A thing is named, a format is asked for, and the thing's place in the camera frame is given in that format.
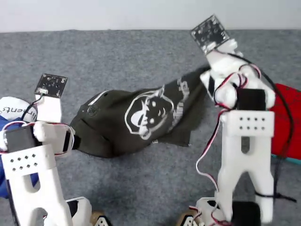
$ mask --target printed graphic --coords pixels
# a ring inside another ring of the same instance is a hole
[[[174,111],[174,104],[164,95],[164,90],[165,86],[142,93],[132,101],[125,114],[125,123],[131,134],[149,139]]]
[[[181,120],[183,117],[184,112],[184,103],[189,97],[189,87],[186,81],[182,81],[182,79],[178,79],[177,81],[179,91],[183,94],[183,99],[177,104],[177,108],[174,110],[173,117],[174,120],[172,122],[172,126],[168,129],[168,132],[170,132]]]

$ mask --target white fabric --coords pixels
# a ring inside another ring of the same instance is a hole
[[[0,99],[0,115],[7,120],[21,118],[29,103],[16,97]],[[37,119],[37,110],[32,107],[24,117],[24,121],[32,122]]]

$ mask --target dark green cap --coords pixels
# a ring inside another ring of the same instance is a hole
[[[188,146],[202,117],[206,89],[202,67],[154,89],[110,90],[84,103],[71,122],[79,150],[111,158],[141,150],[152,141]]]

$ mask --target white wall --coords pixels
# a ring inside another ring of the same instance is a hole
[[[0,0],[0,32],[191,29],[213,13],[227,29],[301,28],[301,0]]]

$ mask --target black wire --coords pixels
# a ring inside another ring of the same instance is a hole
[[[21,121],[24,121],[25,115],[29,112],[29,110],[30,110],[30,109],[31,109],[38,101],[40,101],[40,100],[43,98],[44,95],[45,95],[45,94],[41,94],[41,96],[40,96],[39,99],[33,101],[33,102],[27,107],[27,109],[26,109],[26,110],[23,112],[23,114],[22,114]]]
[[[249,64],[253,64],[251,61],[249,61],[248,59],[245,59],[244,57],[241,57],[241,56],[238,56],[238,55],[235,55],[235,54],[232,54],[232,53],[223,53],[223,52],[220,52],[220,53],[227,54],[227,55],[230,55],[232,57],[244,60]],[[289,197],[287,198],[287,196],[281,195],[277,192],[277,185],[278,185],[280,172],[281,172],[281,164],[283,163],[283,160],[285,160],[287,158],[287,152],[289,150],[289,146],[290,146],[290,143],[291,143],[291,140],[292,140],[292,137],[293,137],[293,132],[294,132],[293,116],[292,116],[291,110],[290,110],[287,102],[285,101],[285,98],[283,97],[283,95],[281,94],[281,92],[279,91],[279,89],[277,88],[275,83],[272,81],[272,79],[262,69],[260,69],[260,71],[261,71],[263,77],[268,81],[268,83],[274,89],[275,93],[281,99],[281,102],[283,103],[283,106],[286,110],[286,113],[287,113],[287,116],[288,116],[289,122],[290,122],[290,130],[289,130],[289,135],[288,135],[287,141],[284,144],[280,155],[277,156],[277,162],[276,162],[275,171],[274,171],[274,194],[271,197],[273,197],[273,198],[285,198],[285,199],[291,200],[292,198],[289,198]]]

